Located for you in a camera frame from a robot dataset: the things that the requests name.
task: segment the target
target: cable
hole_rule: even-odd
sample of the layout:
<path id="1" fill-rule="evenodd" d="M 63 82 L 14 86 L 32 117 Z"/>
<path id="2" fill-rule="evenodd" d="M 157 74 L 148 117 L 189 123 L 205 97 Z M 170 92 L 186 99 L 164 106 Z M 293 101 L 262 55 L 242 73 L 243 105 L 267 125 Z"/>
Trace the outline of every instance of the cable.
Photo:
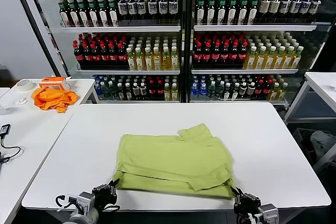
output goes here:
<path id="1" fill-rule="evenodd" d="M 0 144 L 1 144 L 2 148 L 4 148 L 4 149 L 14 149 L 14 148 L 18 148 L 18 151 L 17 151 L 14 155 L 12 155 L 12 156 L 4 157 L 4 158 L 0 158 L 0 162 L 1 162 L 1 163 L 7 163 L 12 157 L 15 157 L 15 156 L 16 156 L 17 154 L 19 154 L 19 152 L 21 151 L 21 147 L 19 147 L 19 146 L 11 146 L 11 147 L 6 147 L 6 146 L 4 146 L 4 143 L 3 143 L 4 138 L 5 138 L 5 136 L 2 136 L 2 137 L 1 137 L 1 140 L 0 140 Z"/>

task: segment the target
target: lime green cloth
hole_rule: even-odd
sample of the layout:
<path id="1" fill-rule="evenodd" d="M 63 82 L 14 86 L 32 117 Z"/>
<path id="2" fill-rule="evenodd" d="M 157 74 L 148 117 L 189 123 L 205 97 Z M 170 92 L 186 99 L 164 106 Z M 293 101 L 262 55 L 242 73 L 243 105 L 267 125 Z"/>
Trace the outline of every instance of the lime green cloth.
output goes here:
<path id="1" fill-rule="evenodd" d="M 232 158 L 205 124 L 180 136 L 124 135 L 118 150 L 118 189 L 232 198 Z"/>

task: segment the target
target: orange cloth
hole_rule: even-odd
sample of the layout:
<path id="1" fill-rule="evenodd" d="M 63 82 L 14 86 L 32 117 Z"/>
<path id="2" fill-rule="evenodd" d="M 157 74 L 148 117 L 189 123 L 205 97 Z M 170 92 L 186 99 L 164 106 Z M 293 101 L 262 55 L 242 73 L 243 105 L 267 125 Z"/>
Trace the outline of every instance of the orange cloth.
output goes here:
<path id="1" fill-rule="evenodd" d="M 50 88 L 38 88 L 31 95 L 31 98 L 34 99 L 34 104 L 40 109 L 57 109 L 58 113 L 64 113 L 68 105 L 77 101 L 77 97 L 71 90 Z"/>

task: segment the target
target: white table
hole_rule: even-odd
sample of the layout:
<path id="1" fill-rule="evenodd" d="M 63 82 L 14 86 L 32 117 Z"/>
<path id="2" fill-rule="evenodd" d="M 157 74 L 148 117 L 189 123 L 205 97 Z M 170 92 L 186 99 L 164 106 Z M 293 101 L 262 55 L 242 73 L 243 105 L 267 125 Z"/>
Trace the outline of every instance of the white table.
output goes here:
<path id="1" fill-rule="evenodd" d="M 176 135 L 205 123 L 234 159 L 243 191 L 278 208 L 331 203 L 315 172 L 270 103 L 83 104 L 37 174 L 22 205 L 56 210 L 58 195 L 108 183 L 123 134 Z M 121 210 L 227 210 L 233 200 L 118 190 Z"/>
<path id="2" fill-rule="evenodd" d="M 0 88 L 0 97 L 2 97 L 10 88 Z"/>
<path id="3" fill-rule="evenodd" d="M 336 113 L 336 73 L 306 72 L 306 81 L 302 85 L 297 96 L 293 100 L 290 109 L 285 116 L 285 123 L 288 124 L 293 118 L 300 104 L 312 88 L 316 94 Z M 313 169 L 318 172 L 336 157 L 336 145 L 334 145 L 320 160 L 314 164 Z"/>
<path id="4" fill-rule="evenodd" d="M 32 79 L 32 81 L 38 83 L 40 80 Z M 78 105 L 85 102 L 94 91 L 93 79 L 74 79 L 69 83 L 71 89 L 79 95 L 79 99 L 68 107 L 66 113 L 57 113 L 56 110 L 42 111 L 36 107 L 30 95 L 38 87 L 37 84 L 26 92 L 20 92 L 14 86 L 0 98 L 0 104 L 6 108 L 6 114 L 0 115 L 0 126 L 11 124 L 4 145 L 18 145 L 24 150 L 19 157 L 0 167 L 0 224 L 12 222 L 20 207 L 21 199 L 57 137 L 76 108 L 79 108 Z M 15 101 L 24 97 L 28 102 L 17 106 Z M 4 156 L 16 151 L 4 150 L 1 147 L 0 150 Z"/>

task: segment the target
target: white wall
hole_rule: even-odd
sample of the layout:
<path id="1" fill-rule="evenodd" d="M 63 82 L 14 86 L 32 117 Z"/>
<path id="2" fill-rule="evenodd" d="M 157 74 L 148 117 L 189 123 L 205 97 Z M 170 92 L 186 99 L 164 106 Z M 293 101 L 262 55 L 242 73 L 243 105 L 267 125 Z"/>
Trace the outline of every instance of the white wall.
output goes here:
<path id="1" fill-rule="evenodd" d="M 28 21 L 20 0 L 0 0 L 0 70 L 2 79 L 42 78 L 53 70 Z"/>

